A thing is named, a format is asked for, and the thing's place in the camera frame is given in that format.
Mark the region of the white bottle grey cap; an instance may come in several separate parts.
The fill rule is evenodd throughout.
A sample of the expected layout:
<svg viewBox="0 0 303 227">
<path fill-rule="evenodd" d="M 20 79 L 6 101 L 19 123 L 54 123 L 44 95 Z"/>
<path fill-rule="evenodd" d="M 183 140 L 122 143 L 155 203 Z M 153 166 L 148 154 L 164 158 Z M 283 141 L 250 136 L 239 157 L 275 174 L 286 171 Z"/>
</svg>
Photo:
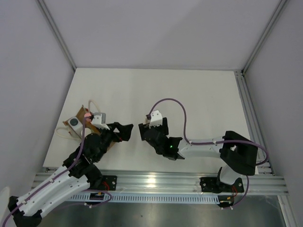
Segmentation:
<svg viewBox="0 0 303 227">
<path fill-rule="evenodd" d="M 81 138 L 83 125 L 80 120 L 74 116 L 68 119 L 67 124 L 71 136 L 74 138 Z"/>
</svg>

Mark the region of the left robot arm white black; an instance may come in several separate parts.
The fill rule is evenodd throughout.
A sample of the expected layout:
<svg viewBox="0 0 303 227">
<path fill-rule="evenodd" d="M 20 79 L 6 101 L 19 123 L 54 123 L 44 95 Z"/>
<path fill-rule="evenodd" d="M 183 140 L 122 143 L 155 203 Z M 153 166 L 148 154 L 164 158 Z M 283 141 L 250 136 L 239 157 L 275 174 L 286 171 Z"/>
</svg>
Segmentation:
<svg viewBox="0 0 303 227">
<path fill-rule="evenodd" d="M 112 143 L 128 141 L 133 124 L 108 124 L 99 133 L 83 135 L 79 147 L 46 180 L 23 196 L 11 196 L 10 213 L 3 226 L 12 218 L 17 227 L 36 227 L 54 208 L 75 194 L 85 190 L 106 188 L 104 177 L 95 166 Z"/>
</svg>

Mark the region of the right aluminium frame post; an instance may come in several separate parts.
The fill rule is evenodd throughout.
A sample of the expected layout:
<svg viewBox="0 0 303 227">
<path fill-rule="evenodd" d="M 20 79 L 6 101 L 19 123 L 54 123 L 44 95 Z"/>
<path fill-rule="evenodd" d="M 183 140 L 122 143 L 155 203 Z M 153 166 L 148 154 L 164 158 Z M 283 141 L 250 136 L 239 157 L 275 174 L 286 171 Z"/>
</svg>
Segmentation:
<svg viewBox="0 0 303 227">
<path fill-rule="evenodd" d="M 279 21 L 280 17 L 282 16 L 284 10 L 286 9 L 289 0 L 279 0 L 277 6 L 275 7 L 273 13 L 271 14 L 268 22 L 266 23 L 266 26 L 264 27 L 260 37 L 258 38 L 258 41 L 253 47 L 252 52 L 250 53 L 249 57 L 245 61 L 245 64 L 241 70 L 241 74 L 244 77 L 245 74 L 248 72 L 250 66 L 258 56 L 259 52 L 261 51 L 261 48 L 265 44 L 266 40 L 270 36 L 272 30 L 274 29 L 275 25 Z"/>
</svg>

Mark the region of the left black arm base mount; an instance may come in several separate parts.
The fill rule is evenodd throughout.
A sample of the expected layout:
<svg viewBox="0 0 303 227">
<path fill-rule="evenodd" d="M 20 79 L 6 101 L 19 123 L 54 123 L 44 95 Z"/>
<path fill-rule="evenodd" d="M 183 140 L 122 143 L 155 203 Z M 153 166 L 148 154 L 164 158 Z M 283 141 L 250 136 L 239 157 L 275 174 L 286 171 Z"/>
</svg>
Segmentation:
<svg viewBox="0 0 303 227">
<path fill-rule="evenodd" d="M 97 167 L 93 167 L 86 173 L 89 189 L 101 191 L 115 191 L 117 176 L 116 175 L 103 175 Z"/>
</svg>

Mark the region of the left aluminium frame post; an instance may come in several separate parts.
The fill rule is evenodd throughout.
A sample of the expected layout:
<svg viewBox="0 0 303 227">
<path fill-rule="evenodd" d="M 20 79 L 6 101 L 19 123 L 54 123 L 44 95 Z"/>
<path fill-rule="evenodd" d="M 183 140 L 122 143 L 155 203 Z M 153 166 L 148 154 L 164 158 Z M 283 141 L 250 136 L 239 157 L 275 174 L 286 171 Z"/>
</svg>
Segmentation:
<svg viewBox="0 0 303 227">
<path fill-rule="evenodd" d="M 72 70 L 75 72 L 77 69 L 77 66 L 75 64 L 75 61 L 70 53 L 70 50 L 44 0 L 35 0 L 39 10 L 41 11 L 47 25 L 49 26 L 55 40 L 57 41 L 57 44 L 59 45 L 59 48 L 61 49 L 65 59 L 67 60 L 68 64 L 72 68 Z"/>
</svg>

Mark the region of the aluminium frame post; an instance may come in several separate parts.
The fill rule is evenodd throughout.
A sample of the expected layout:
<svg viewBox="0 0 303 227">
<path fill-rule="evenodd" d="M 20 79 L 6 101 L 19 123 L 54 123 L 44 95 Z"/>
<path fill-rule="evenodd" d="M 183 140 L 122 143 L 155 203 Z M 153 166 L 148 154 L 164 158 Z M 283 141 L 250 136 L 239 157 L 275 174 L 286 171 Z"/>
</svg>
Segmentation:
<svg viewBox="0 0 303 227">
<path fill-rule="evenodd" d="M 261 48 L 265 44 L 266 40 L 270 36 L 272 30 L 274 29 L 275 25 L 279 21 L 280 17 L 282 16 L 284 10 L 286 9 L 289 0 L 279 0 L 277 6 L 275 7 L 273 13 L 271 14 L 268 22 L 266 23 L 266 26 L 264 27 L 260 37 L 258 38 L 258 41 L 253 47 L 252 52 L 250 53 L 249 57 L 245 61 L 245 64 L 241 70 L 241 74 L 244 77 L 245 74 L 248 72 L 250 66 L 258 56 L 259 52 L 261 51 Z"/>
<path fill-rule="evenodd" d="M 75 72 L 77 69 L 77 66 L 75 64 L 75 61 L 70 53 L 70 50 L 44 0 L 35 0 L 39 10 L 41 11 L 47 25 L 49 26 L 55 40 L 57 41 L 57 44 L 59 45 L 59 48 L 61 49 L 65 59 L 67 60 L 68 64 L 72 68 L 72 70 Z"/>
</svg>

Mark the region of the aluminium mounting rail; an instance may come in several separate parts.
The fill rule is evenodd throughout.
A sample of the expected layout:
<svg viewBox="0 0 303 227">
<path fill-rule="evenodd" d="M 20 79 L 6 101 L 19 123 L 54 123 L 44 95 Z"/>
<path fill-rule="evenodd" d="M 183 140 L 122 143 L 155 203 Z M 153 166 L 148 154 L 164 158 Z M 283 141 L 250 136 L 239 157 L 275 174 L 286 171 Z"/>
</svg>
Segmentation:
<svg viewBox="0 0 303 227">
<path fill-rule="evenodd" d="M 146 171 L 101 170 L 103 175 L 117 176 L 116 191 L 120 193 L 194 194 L 201 193 L 200 178 L 217 174 L 165 173 Z M 254 175 L 249 177 L 248 195 L 288 195 L 281 176 Z"/>
</svg>

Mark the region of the pink cap amber bottle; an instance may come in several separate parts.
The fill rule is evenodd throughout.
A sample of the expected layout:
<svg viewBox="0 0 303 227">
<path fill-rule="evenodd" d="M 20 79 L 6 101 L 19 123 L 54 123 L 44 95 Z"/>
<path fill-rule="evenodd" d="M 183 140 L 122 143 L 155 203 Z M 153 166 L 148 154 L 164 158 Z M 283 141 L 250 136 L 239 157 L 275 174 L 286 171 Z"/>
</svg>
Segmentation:
<svg viewBox="0 0 303 227">
<path fill-rule="evenodd" d="M 94 118 L 94 115 L 92 113 L 85 113 L 84 114 L 84 119 L 86 120 L 86 122 L 91 122 Z"/>
</svg>

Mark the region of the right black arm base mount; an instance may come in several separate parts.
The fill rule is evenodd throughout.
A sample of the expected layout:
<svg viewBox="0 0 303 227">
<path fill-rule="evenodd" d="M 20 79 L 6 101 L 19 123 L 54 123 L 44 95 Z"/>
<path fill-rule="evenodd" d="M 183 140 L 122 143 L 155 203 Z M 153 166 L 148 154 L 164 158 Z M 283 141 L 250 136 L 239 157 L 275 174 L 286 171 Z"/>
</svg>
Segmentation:
<svg viewBox="0 0 303 227">
<path fill-rule="evenodd" d="M 236 189 L 234 192 L 243 193 L 244 186 L 241 178 L 236 179 L 235 183 L 232 185 L 222 183 L 218 180 L 217 177 L 201 177 L 200 186 L 202 192 L 211 192 L 211 193 L 232 193 L 233 189 Z"/>
</svg>

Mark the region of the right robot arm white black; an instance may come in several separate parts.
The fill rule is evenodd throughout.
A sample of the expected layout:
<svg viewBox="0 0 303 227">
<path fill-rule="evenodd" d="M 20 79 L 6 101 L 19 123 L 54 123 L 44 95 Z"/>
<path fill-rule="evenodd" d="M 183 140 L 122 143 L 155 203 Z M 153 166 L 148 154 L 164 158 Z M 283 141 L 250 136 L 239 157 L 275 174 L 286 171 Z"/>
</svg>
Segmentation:
<svg viewBox="0 0 303 227">
<path fill-rule="evenodd" d="M 227 191 L 241 176 L 253 176 L 257 165 L 258 147 L 249 139 L 234 131 L 226 131 L 221 137 L 208 140 L 186 140 L 169 137 L 167 118 L 161 124 L 140 123 L 138 125 L 142 141 L 154 148 L 156 154 L 169 160 L 189 158 L 219 158 L 221 167 L 216 178 L 216 187 Z"/>
</svg>

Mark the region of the right side aluminium rail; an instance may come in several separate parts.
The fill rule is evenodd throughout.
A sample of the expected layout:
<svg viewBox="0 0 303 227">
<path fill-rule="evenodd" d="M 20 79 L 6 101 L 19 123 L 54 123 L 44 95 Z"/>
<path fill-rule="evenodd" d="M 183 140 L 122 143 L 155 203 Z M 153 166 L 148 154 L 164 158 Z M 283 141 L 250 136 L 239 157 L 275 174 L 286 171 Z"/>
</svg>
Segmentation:
<svg viewBox="0 0 303 227">
<path fill-rule="evenodd" d="M 235 70 L 234 75 L 245 115 L 246 124 L 248 127 L 250 140 L 256 144 L 259 144 L 262 148 L 265 148 L 266 151 L 268 151 L 246 79 L 243 76 L 241 70 Z M 258 148 L 257 162 L 263 162 L 257 166 L 257 170 L 260 174 L 275 176 L 275 171 L 269 160 L 269 154 L 267 154 L 261 148 Z"/>
</svg>

